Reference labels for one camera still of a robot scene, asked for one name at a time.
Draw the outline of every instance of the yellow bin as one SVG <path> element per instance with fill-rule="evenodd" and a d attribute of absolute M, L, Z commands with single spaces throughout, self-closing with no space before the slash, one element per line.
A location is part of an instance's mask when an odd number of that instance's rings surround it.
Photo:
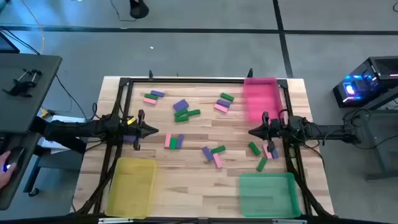
<path fill-rule="evenodd" d="M 105 214 L 114 217 L 146 218 L 150 214 L 155 173 L 154 160 L 119 158 Z"/>

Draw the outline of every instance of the colored block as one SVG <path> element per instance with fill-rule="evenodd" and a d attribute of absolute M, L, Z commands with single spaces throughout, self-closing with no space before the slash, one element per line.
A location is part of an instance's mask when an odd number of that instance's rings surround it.
<path fill-rule="evenodd" d="M 249 147 L 251 148 L 251 150 L 253 150 L 254 155 L 258 156 L 261 154 L 261 151 L 259 150 L 259 148 L 257 148 L 254 142 L 250 142 Z"/>
<path fill-rule="evenodd" d="M 134 142 L 137 139 L 136 136 L 123 136 L 123 141 Z"/>
<path fill-rule="evenodd" d="M 229 100 L 229 101 L 234 101 L 234 97 L 233 96 L 231 96 L 231 95 L 228 95 L 228 94 L 226 94 L 226 93 L 222 93 L 221 94 L 221 97 L 222 98 L 224 98 L 224 99 L 227 99 L 227 100 Z"/>
<path fill-rule="evenodd" d="M 176 149 L 181 149 L 183 140 L 184 140 L 184 135 L 179 134 L 177 139 L 177 145 L 175 146 Z"/>
<path fill-rule="evenodd" d="M 261 158 L 259 165 L 257 166 L 257 171 L 261 172 L 264 168 L 264 166 L 266 166 L 267 163 L 267 158 Z"/>
<path fill-rule="evenodd" d="M 176 111 L 180 111 L 189 107 L 189 104 L 185 100 L 180 100 L 179 102 L 174 104 L 173 107 Z"/>
<path fill-rule="evenodd" d="M 209 148 L 207 148 L 206 146 L 203 147 L 203 149 L 201 149 L 204 153 L 204 155 L 206 156 L 208 161 L 213 161 L 214 157 L 212 155 L 212 153 L 210 152 Z"/>
<path fill-rule="evenodd" d="M 149 99 L 153 99 L 153 100 L 157 100 L 157 96 L 152 95 L 152 94 L 145 94 L 144 97 L 145 98 L 149 98 Z"/>
<path fill-rule="evenodd" d="M 218 156 L 218 154 L 213 154 L 213 157 L 214 157 L 214 161 L 216 162 L 217 169 L 222 168 L 223 167 L 223 163 L 221 162 L 221 159 Z"/>
<path fill-rule="evenodd" d="M 217 100 L 217 104 L 221 106 L 228 107 L 231 106 L 231 102 L 225 101 L 225 100 Z"/>
<path fill-rule="evenodd" d="M 278 159 L 279 158 L 278 150 L 274 149 L 271 154 L 272 154 L 272 158 L 273 159 Z"/>
<path fill-rule="evenodd" d="M 130 125 L 135 121 L 136 121 L 136 118 L 131 118 L 130 120 L 127 121 L 127 125 Z"/>
<path fill-rule="evenodd" d="M 215 149 L 212 149 L 211 150 L 211 153 L 212 154 L 216 154 L 216 153 L 220 153 L 220 152 L 223 152 L 223 151 L 225 151 L 225 146 L 219 146 L 219 147 L 217 147 L 217 148 L 215 148 Z"/>
<path fill-rule="evenodd" d="M 267 159 L 272 159 L 272 154 L 268 151 L 268 145 L 263 144 L 262 149 L 264 150 L 264 154 L 266 155 Z"/>
<path fill-rule="evenodd" d="M 197 114 L 200 114 L 200 110 L 188 111 L 187 113 L 188 116 L 197 115 Z"/>
<path fill-rule="evenodd" d="M 159 92 L 159 91 L 156 91 L 156 90 L 152 90 L 150 93 L 151 93 L 152 95 L 155 95 L 155 96 L 160 96 L 160 97 L 163 97 L 163 96 L 164 96 L 164 93 Z"/>
<path fill-rule="evenodd" d="M 179 116 L 179 117 L 174 118 L 175 122 L 183 122 L 183 121 L 188 121 L 188 120 L 189 120 L 188 116 Z"/>
<path fill-rule="evenodd" d="M 177 112 L 174 113 L 174 117 L 175 118 L 179 117 L 179 116 L 185 114 L 186 112 L 188 112 L 188 110 L 186 108 L 184 110 L 177 111 Z"/>
<path fill-rule="evenodd" d="M 222 111 L 224 113 L 226 113 L 228 111 L 228 108 L 226 108 L 224 106 L 221 106 L 221 105 L 218 105 L 218 104 L 214 105 L 214 108 L 218 109 L 219 111 Z"/>
<path fill-rule="evenodd" d="M 149 98 L 144 98 L 144 102 L 145 102 L 145 103 L 150 103 L 150 104 L 153 104 L 153 105 L 156 104 L 156 100 L 149 99 Z"/>
<path fill-rule="evenodd" d="M 172 135 L 171 134 L 166 134 L 166 140 L 164 141 L 164 148 L 168 149 L 170 147 L 170 139 Z"/>
<path fill-rule="evenodd" d="M 170 139 L 170 149 L 175 149 L 175 145 L 177 144 L 177 138 L 172 137 Z"/>

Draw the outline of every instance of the person's hand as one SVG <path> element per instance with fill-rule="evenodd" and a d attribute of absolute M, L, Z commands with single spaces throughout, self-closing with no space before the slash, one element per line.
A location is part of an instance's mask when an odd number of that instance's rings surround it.
<path fill-rule="evenodd" d="M 3 155 L 0 156 L 0 189 L 2 189 L 5 185 L 8 184 L 10 181 L 11 175 L 14 172 L 17 164 L 13 163 L 8 168 L 7 172 L 3 172 L 3 165 L 6 163 L 7 158 L 10 155 L 10 151 L 5 152 Z"/>

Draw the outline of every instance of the gray floor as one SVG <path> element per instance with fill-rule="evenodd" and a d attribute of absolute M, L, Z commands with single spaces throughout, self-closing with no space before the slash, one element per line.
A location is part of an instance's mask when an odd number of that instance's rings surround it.
<path fill-rule="evenodd" d="M 114 0 L 123 19 L 126 1 Z M 395 0 L 279 0 L 285 29 L 398 30 Z M 147 0 L 150 14 L 137 22 L 119 22 L 108 1 L 27 1 L 38 20 L 49 26 L 276 29 L 272 0 Z M 34 24 L 19 1 L 5 8 L 7 25 Z M 41 48 L 39 32 L 14 32 Z M 96 102 L 105 75 L 244 77 L 250 67 L 257 77 L 286 77 L 275 34 L 140 34 L 46 32 L 45 54 L 63 57 L 58 75 L 87 114 Z M 341 122 L 331 89 L 369 56 L 397 55 L 398 36 L 287 35 L 295 78 L 304 78 L 314 121 Z M 23 52 L 27 49 L 16 44 Z M 69 109 L 57 82 L 44 106 Z M 78 108 L 68 114 L 81 116 Z M 340 217 L 398 222 L 398 180 L 365 182 L 377 168 L 371 151 L 342 142 L 322 148 L 335 212 Z M 76 173 L 43 172 L 37 185 L 42 194 L 28 198 L 19 190 L 12 207 L 0 219 L 66 214 Z"/>

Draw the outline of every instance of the desk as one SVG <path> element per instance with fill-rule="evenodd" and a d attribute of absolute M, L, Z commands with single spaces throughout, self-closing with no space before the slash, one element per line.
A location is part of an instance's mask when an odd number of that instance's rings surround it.
<path fill-rule="evenodd" d="M 98 115 L 112 111 L 120 77 L 105 77 L 98 100 Z M 302 79 L 288 79 L 293 113 L 312 119 L 308 98 Z M 142 100 L 151 90 L 165 91 L 166 96 L 156 106 Z M 248 134 L 256 125 L 244 121 L 242 84 L 219 83 L 135 83 L 132 89 L 130 114 L 138 109 L 146 113 L 146 123 L 159 132 L 141 141 L 141 151 L 134 151 L 131 144 L 124 144 L 123 157 L 154 159 L 158 170 L 155 179 L 152 217 L 220 217 L 241 218 L 239 211 L 238 176 L 245 172 L 256 172 L 260 160 L 248 148 L 250 141 L 258 146 L 259 138 Z M 221 114 L 213 109 L 220 93 L 235 97 L 230 110 Z M 285 106 L 283 92 L 282 104 Z M 187 123 L 174 123 L 172 105 L 185 98 L 190 109 L 200 109 L 201 115 Z M 183 149 L 164 149 L 166 133 L 184 134 Z M 285 172 L 282 142 L 274 139 L 280 159 L 269 160 L 263 172 Z M 222 155 L 224 167 L 216 169 L 206 162 L 201 148 L 225 145 Z M 90 197 L 100 180 L 105 145 L 88 151 L 83 159 L 73 199 L 79 209 Z M 302 149 L 302 160 L 309 189 L 326 211 L 333 213 L 325 171 L 321 159 L 308 149 Z M 102 209 L 106 205 L 108 189 L 104 190 Z"/>

